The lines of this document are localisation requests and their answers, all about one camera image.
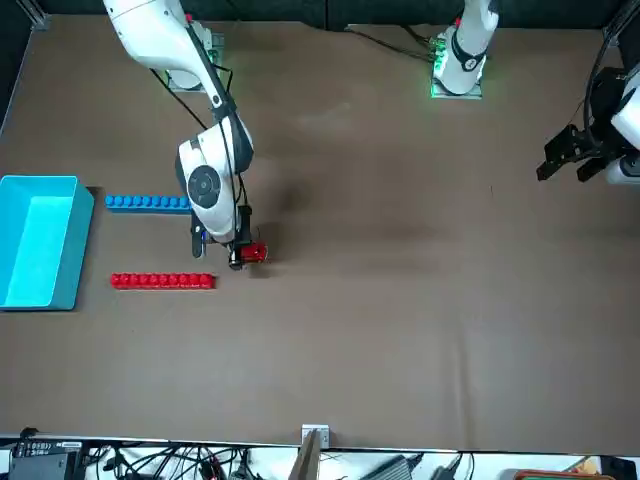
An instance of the red block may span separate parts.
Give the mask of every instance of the red block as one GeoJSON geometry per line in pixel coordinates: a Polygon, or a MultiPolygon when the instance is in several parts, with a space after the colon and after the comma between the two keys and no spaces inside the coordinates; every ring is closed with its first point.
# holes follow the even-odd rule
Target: red block
{"type": "Polygon", "coordinates": [[[114,273],[116,290],[211,290],[216,286],[210,273],[114,273]]]}

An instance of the blue block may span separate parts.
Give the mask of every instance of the blue block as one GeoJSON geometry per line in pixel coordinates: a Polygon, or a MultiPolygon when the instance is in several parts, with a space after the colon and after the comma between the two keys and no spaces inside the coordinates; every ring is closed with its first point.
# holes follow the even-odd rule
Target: blue block
{"type": "Polygon", "coordinates": [[[71,310],[93,213],[76,177],[0,180],[0,310],[71,310]]]}
{"type": "Polygon", "coordinates": [[[107,195],[104,199],[104,205],[116,213],[191,214],[191,206],[187,197],[107,195]]]}

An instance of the plastic bin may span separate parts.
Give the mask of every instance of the plastic bin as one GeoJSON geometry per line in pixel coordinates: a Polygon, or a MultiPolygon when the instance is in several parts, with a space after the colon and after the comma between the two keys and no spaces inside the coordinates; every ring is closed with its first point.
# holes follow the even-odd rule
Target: plastic bin
{"type": "Polygon", "coordinates": [[[77,177],[0,180],[0,310],[71,310],[93,196],[77,177]]]}

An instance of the tabletop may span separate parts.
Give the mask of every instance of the tabletop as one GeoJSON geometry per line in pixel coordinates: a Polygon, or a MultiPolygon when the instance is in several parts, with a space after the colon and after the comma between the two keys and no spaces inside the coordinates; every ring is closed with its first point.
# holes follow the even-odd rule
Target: tabletop
{"type": "MultiPolygon", "coordinates": [[[[195,260],[187,217],[98,198],[76,309],[0,314],[0,431],[296,443],[325,423],[342,447],[637,453],[639,194],[571,166],[535,175],[600,33],[499,30],[471,101],[431,100],[428,65],[349,33],[214,29],[271,262],[195,260]],[[115,271],[214,272],[218,288],[119,292],[115,271]]],[[[211,121],[204,95],[182,98],[211,121]]],[[[54,16],[0,173],[179,194],[177,146],[198,131],[106,17],[54,16]]]]}

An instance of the black wall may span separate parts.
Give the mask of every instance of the black wall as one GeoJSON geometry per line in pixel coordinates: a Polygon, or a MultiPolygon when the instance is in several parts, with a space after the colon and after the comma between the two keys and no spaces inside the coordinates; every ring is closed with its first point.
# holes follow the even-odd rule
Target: black wall
{"type": "Polygon", "coordinates": [[[3,122],[22,56],[31,33],[31,23],[13,0],[0,1],[0,124],[3,122]]]}
{"type": "MultiPolygon", "coordinates": [[[[500,3],[504,27],[598,28],[622,0],[500,3]]],[[[40,0],[40,4],[48,13],[104,13],[102,0],[40,0]]],[[[199,20],[293,20],[341,30],[348,23],[446,24],[462,10],[464,0],[182,0],[182,5],[199,20]]]]}

